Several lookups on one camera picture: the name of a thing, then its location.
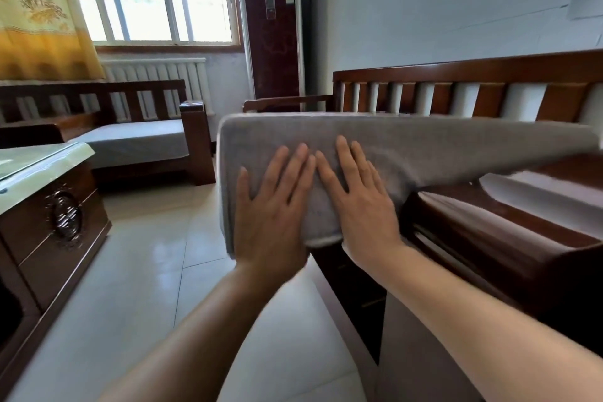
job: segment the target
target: sofa cushion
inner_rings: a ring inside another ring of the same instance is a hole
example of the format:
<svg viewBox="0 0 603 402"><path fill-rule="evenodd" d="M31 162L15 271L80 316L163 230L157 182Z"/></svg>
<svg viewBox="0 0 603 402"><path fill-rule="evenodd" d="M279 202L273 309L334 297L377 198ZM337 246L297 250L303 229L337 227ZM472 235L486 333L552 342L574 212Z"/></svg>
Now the sofa cushion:
<svg viewBox="0 0 603 402"><path fill-rule="evenodd" d="M93 169L188 155L181 120L108 124L72 141L87 143L94 149L95 154L90 159Z"/></svg>

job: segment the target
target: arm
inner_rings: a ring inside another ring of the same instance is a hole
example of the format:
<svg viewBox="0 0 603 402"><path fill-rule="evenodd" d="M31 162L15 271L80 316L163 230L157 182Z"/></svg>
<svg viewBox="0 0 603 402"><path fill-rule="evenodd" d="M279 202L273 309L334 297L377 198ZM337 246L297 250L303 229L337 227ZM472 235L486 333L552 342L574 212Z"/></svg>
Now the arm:
<svg viewBox="0 0 603 402"><path fill-rule="evenodd" d="M260 192L249 198L241 169L235 217L236 267L140 364L101 397L108 401L215 401L256 318L283 283L307 261L300 239L316 160L300 145L281 147Z"/></svg>
<svg viewBox="0 0 603 402"><path fill-rule="evenodd" d="M603 359L405 246L394 205L358 142L337 151L349 193L317 152L351 258L446 347L488 402L595 401Z"/></svg>

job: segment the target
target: wooden sofa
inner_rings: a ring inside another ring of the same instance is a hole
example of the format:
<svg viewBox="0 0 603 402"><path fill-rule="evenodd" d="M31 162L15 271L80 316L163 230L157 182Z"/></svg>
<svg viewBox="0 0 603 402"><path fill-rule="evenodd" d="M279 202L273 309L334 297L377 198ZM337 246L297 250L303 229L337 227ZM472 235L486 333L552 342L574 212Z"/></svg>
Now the wooden sofa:
<svg viewBox="0 0 603 402"><path fill-rule="evenodd" d="M247 101L244 111L320 104L328 111L582 122L603 133L600 50L336 71L333 82L332 95ZM426 188L398 214L409 245L603 356L601 152ZM438 340L340 244L312 255L309 270L367 400L482 400Z"/></svg>
<svg viewBox="0 0 603 402"><path fill-rule="evenodd" d="M170 117L165 91L173 90L180 114ZM153 97L143 109L141 93ZM129 120L118 121L111 93L124 93ZM94 94L98 111L85 113L82 94ZM56 100L64 97L62 114ZM19 97L32 97L38 115L24 120ZM90 163L103 184L155 173L186 171L195 185L215 183L211 139L203 103L186 101L184 80L147 82L78 82L0 86L0 148L82 141L96 152ZM153 119L145 119L145 113Z"/></svg>

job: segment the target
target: yellow curtain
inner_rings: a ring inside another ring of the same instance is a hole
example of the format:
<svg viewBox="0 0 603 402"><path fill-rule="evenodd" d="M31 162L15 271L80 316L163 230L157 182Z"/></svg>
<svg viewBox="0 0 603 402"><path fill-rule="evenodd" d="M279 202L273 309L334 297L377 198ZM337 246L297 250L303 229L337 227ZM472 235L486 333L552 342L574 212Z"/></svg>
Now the yellow curtain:
<svg viewBox="0 0 603 402"><path fill-rule="evenodd" d="M0 0L0 80L98 78L79 0Z"/></svg>

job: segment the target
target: hand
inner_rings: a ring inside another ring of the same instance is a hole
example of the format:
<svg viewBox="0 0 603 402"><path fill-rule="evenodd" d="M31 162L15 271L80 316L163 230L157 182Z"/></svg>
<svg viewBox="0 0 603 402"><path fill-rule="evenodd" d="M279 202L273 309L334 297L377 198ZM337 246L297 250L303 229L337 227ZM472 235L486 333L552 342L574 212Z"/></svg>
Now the hand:
<svg viewBox="0 0 603 402"><path fill-rule="evenodd" d="M299 272L308 258L301 228L316 158L302 143L279 182L288 153L286 146L276 151L255 199L249 197L249 173L243 167L236 191L237 268L250 270L255 281L275 289Z"/></svg>
<svg viewBox="0 0 603 402"><path fill-rule="evenodd" d="M349 192L344 191L320 151L316 153L318 172L339 215L349 256L370 272L380 254L402 244L396 210L360 144L352 142L350 151L345 137L339 135L336 147Z"/></svg>

